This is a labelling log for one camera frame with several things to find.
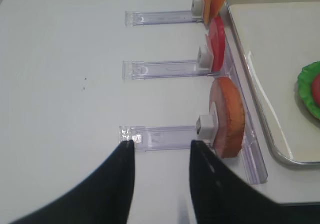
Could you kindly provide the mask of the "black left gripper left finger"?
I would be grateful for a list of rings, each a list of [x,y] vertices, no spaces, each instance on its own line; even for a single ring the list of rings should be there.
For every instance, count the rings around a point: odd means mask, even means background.
[[[135,147],[121,142],[85,180],[16,224],[125,224],[135,187]]]

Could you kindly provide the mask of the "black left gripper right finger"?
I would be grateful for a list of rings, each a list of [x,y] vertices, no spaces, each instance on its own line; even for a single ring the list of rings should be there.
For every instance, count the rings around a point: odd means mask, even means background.
[[[199,224],[318,224],[318,205],[282,206],[260,194],[214,155],[191,142],[189,188]]]

